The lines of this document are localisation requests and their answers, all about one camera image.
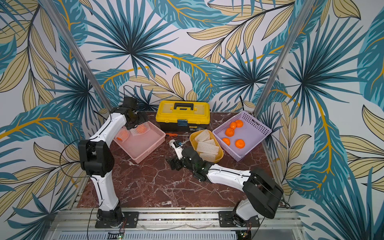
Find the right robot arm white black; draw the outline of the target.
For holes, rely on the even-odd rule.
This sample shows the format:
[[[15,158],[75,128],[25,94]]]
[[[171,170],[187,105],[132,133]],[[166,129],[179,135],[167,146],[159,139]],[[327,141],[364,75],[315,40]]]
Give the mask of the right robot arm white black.
[[[283,189],[262,169],[240,171],[204,161],[192,148],[184,149],[171,144],[176,156],[167,162],[172,170],[189,170],[199,182],[220,184],[243,192],[241,200],[234,208],[236,218],[247,221],[261,215],[273,219],[283,199]]]

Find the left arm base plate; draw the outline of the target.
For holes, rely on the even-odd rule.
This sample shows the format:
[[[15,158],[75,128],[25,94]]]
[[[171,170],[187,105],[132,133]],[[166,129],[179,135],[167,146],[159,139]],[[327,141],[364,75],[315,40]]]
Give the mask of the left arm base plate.
[[[139,212],[104,213],[98,214],[96,229],[134,229],[137,227]]]

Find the front aluminium rail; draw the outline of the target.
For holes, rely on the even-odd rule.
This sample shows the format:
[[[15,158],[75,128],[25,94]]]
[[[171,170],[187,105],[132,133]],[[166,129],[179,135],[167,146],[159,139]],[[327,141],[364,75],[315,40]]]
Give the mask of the front aluminium rail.
[[[124,208],[137,217],[122,229],[96,228],[96,211],[61,211],[50,226],[46,240],[307,240],[296,210],[279,209],[274,219],[256,216],[244,227],[220,217],[225,207]]]

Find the yellow black toolbox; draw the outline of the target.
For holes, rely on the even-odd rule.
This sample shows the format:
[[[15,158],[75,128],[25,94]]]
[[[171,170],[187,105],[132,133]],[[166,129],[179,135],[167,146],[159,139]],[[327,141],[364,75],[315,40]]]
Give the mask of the yellow black toolbox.
[[[204,102],[161,101],[156,122],[164,132],[198,132],[210,125],[210,105]]]

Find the left aluminium frame post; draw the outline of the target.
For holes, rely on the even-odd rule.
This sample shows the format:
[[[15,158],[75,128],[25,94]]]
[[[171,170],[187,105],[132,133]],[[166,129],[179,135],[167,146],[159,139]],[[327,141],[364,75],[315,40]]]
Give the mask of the left aluminium frame post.
[[[104,94],[100,84],[98,83],[92,69],[88,65],[86,58],[82,54],[79,46],[77,45],[73,35],[65,24],[64,19],[60,16],[59,10],[56,8],[55,4],[52,1],[42,0],[40,1],[43,8],[47,11],[49,17],[51,18],[54,25],[57,27],[59,33],[62,35],[63,39],[67,43],[69,49],[72,51],[74,57],[76,58],[78,64],[83,69],[85,75],[89,79],[91,85],[93,86],[95,92],[99,95],[102,104],[104,107],[111,113],[113,107],[111,106],[109,100]]]

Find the aluminium frame post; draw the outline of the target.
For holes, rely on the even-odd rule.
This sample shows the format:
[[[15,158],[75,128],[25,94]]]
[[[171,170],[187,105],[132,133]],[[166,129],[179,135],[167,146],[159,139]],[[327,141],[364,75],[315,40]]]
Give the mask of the aluminium frame post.
[[[60,16],[59,10],[56,8],[55,4],[52,1],[42,0],[40,1],[43,8],[47,11],[49,17],[51,18],[54,25],[57,27],[59,33],[62,35],[63,39],[67,43],[69,49],[72,51],[74,57],[76,58],[78,64],[83,69],[85,75],[89,79],[91,85],[93,86],[95,92],[99,95],[102,104],[104,107],[111,113],[113,107],[111,106],[109,100],[104,94],[100,84],[98,83],[92,69],[88,65],[86,58],[82,54],[79,46],[77,45],[73,35],[65,24],[64,19]]]
[[[282,65],[284,63],[285,58],[288,56],[296,38],[298,37],[302,26],[305,24],[306,18],[310,13],[310,10],[312,6],[314,5],[314,0],[311,1],[304,1],[303,7],[301,8],[298,17],[296,18],[292,31],[288,34],[285,44],[282,47],[282,50],[279,54],[279,57],[274,65],[274,68],[271,71],[271,74],[263,88],[262,94],[259,97],[258,103],[256,104],[256,107],[253,111],[253,116],[258,117],[259,114],[262,111],[264,102],[268,98],[269,92],[271,91],[271,88],[278,76],[278,73],[280,69],[282,68]]]

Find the purple plastic basket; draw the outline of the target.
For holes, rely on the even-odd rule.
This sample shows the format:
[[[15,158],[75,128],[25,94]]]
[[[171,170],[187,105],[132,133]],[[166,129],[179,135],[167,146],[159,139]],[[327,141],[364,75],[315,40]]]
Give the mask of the purple plastic basket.
[[[235,135],[233,137],[227,137],[225,135],[226,129],[229,128],[230,124],[236,120],[243,121],[243,127],[236,128]],[[262,140],[264,140],[271,133],[272,130],[269,127],[246,111],[242,111],[233,116],[213,130],[213,134],[218,140],[220,146],[237,162],[241,161],[253,148],[260,144]],[[229,138],[231,140],[231,145],[227,146],[222,141],[222,138]],[[243,149],[235,147],[235,141],[238,139],[245,141],[246,145]]]

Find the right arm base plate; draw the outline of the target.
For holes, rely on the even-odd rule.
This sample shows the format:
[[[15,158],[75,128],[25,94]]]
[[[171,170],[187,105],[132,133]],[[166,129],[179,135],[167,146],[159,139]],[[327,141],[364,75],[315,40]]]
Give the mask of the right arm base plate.
[[[219,211],[218,215],[221,228],[256,228],[260,226],[259,216],[251,217],[249,220],[243,220],[233,211]]]

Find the pink plastic basket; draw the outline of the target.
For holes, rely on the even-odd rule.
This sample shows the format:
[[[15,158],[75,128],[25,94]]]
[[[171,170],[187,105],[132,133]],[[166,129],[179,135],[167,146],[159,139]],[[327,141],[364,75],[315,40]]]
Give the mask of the pink plastic basket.
[[[164,141],[166,134],[151,122],[146,122],[150,129],[143,135],[132,136],[123,143],[114,141],[131,157],[136,163],[141,163],[154,150],[156,150]]]

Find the white tape roll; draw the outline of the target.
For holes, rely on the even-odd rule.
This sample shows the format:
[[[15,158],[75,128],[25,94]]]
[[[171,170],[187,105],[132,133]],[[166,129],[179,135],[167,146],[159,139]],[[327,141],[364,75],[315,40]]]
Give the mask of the white tape roll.
[[[171,148],[175,148],[175,142],[176,142],[175,140],[170,140],[169,141],[169,145],[170,145]]]

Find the right aluminium frame post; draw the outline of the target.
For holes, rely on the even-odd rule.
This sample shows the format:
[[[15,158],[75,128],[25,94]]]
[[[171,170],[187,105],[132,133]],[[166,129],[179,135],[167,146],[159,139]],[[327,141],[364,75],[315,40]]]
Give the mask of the right aluminium frame post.
[[[301,8],[298,17],[296,18],[292,31],[288,34],[285,44],[282,47],[282,50],[279,54],[279,57],[274,65],[274,68],[271,71],[271,74],[263,88],[262,94],[259,97],[258,103],[256,104],[256,107],[253,111],[253,116],[258,117],[259,114],[262,111],[264,102],[268,98],[269,92],[271,91],[271,88],[278,76],[278,73],[280,69],[282,68],[282,65],[284,63],[285,58],[288,56],[296,38],[298,37],[302,26],[305,24],[306,18],[310,13],[310,10],[312,6],[314,5],[314,0],[311,1],[304,1],[303,7]]]

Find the yellow oval tray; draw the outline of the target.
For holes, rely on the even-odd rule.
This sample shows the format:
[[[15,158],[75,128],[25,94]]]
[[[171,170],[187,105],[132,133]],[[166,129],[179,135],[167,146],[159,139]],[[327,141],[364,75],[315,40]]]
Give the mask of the yellow oval tray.
[[[224,157],[219,142],[209,130],[201,130],[190,135],[193,149],[203,161],[218,163]]]

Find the orange handled screwdriver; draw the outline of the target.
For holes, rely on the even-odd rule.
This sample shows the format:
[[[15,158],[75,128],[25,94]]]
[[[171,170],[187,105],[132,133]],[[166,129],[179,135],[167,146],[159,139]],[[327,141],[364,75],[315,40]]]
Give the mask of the orange handled screwdriver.
[[[167,137],[189,137],[189,135],[181,135],[181,134],[176,134],[176,133],[166,133]]]

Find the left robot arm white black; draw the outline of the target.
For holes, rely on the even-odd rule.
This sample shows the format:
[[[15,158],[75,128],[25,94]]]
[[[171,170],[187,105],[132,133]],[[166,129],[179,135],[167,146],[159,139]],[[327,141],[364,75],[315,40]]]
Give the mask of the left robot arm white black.
[[[115,159],[110,145],[125,127],[133,129],[148,121],[147,114],[130,107],[116,107],[101,128],[87,140],[78,144],[81,168],[91,177],[99,200],[98,219],[117,225],[123,221],[120,201],[115,193],[112,170]]]

